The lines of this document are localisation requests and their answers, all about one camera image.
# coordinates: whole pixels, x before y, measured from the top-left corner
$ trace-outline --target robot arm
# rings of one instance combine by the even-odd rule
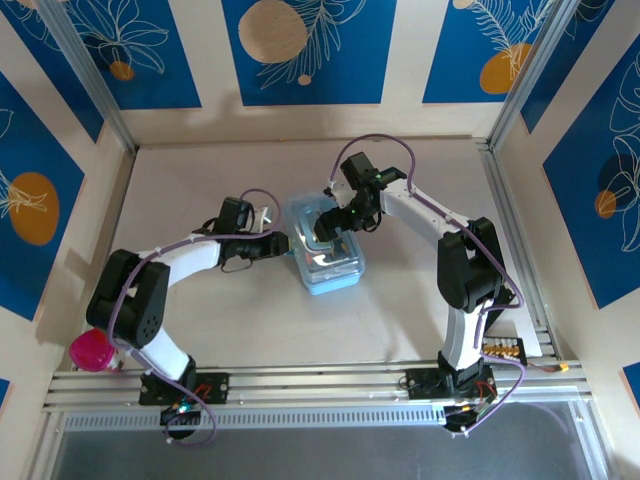
[[[156,257],[138,273],[118,312],[114,338],[138,352],[152,370],[193,389],[195,361],[183,352],[162,327],[167,291],[179,281],[202,270],[224,265],[239,256],[251,262],[282,255],[289,250],[287,236],[278,231],[255,238],[270,223],[270,210],[253,210],[249,202],[225,199],[219,216],[196,230],[182,248]],[[251,226],[247,229],[249,217]],[[213,235],[235,238],[214,240]],[[153,250],[133,253],[117,250],[107,261],[87,308],[87,322],[108,331],[111,315],[125,281]]]
[[[437,249],[438,288],[449,305],[449,316],[444,346],[438,355],[439,371],[433,372],[436,381],[427,398],[466,391],[488,368],[483,365],[481,346],[475,344],[479,312],[502,297],[506,289],[502,275],[452,222],[468,225],[503,264],[493,224],[486,218],[470,220],[452,212],[418,189],[410,192],[404,173],[396,168],[379,171],[363,153],[349,157],[340,168],[350,188],[340,185],[325,190],[339,206],[317,220],[314,232],[318,240],[336,238],[340,230],[371,232],[380,225],[382,214],[387,214],[403,220]],[[418,196],[444,212],[445,217],[427,208]]]

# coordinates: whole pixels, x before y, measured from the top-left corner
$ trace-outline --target pink object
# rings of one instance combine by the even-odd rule
[[[88,372],[119,371],[122,364],[117,353],[107,336],[97,328],[80,335],[69,347],[73,363]]]

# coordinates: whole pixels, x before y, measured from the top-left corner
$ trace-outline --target metal grate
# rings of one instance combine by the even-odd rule
[[[200,428],[211,428],[211,418],[204,416]],[[67,417],[66,432],[155,430],[159,411],[72,413]],[[220,430],[258,428],[338,428],[440,425],[445,423],[444,409],[438,406],[220,409]],[[193,428],[185,425],[173,429]]]

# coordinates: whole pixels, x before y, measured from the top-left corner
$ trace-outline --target circuit board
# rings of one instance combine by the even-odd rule
[[[482,339],[482,353],[492,357],[515,360],[527,366],[527,354],[524,342],[519,337],[484,337]]]

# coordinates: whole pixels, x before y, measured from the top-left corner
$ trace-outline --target blue plastic container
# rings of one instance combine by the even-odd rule
[[[353,232],[339,232],[331,242],[318,242],[313,233],[320,214],[336,206],[323,194],[311,194],[295,197],[284,207],[293,253],[312,295],[355,285],[364,273],[364,256]]]

